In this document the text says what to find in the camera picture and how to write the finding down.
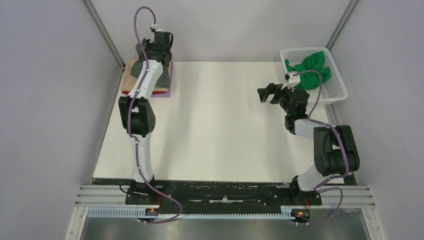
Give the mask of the dark grey t-shirt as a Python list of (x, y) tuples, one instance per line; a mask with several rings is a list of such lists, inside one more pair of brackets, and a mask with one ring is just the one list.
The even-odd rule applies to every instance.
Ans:
[[(171, 53), (172, 44), (151, 43), (149, 39), (143, 39), (141, 44), (147, 59), (160, 62), (163, 66), (163, 72), (155, 84), (155, 91), (162, 91), (162, 89), (168, 90), (171, 86), (171, 71), (173, 68)], [(142, 48), (139, 43), (135, 46), (138, 60), (133, 63), (130, 71), (130, 75), (134, 77), (135, 80), (140, 76), (145, 61)]]

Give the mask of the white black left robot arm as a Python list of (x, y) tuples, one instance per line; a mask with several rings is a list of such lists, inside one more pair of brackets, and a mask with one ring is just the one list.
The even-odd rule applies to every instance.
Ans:
[(139, 59), (135, 71), (139, 74), (127, 96), (118, 99), (123, 128), (131, 138), (134, 150), (134, 174), (130, 190), (138, 193), (145, 204), (153, 203), (157, 190), (152, 187), (154, 172), (151, 163), (151, 136), (156, 116), (150, 104), (153, 92), (171, 85), (173, 34), (154, 30), (153, 37), (136, 45)]

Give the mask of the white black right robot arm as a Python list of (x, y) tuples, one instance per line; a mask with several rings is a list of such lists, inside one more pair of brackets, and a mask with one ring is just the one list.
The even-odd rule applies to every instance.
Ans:
[(293, 203), (302, 204), (309, 198), (309, 192), (318, 192), (329, 181), (344, 178), (359, 169), (360, 158), (351, 127), (309, 117), (310, 95), (305, 90), (270, 83), (257, 89), (257, 93), (262, 103), (272, 97), (270, 104), (279, 105), (285, 111), (286, 130), (313, 142), (313, 165), (293, 178), (293, 187), (288, 191)]

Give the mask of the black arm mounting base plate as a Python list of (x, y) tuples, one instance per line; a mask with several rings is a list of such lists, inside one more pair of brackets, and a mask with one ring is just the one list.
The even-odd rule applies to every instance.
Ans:
[(132, 180), (126, 205), (157, 208), (161, 214), (277, 214), (281, 206), (322, 205), (315, 191), (301, 191), (297, 182), (228, 182), (153, 180), (153, 191)]

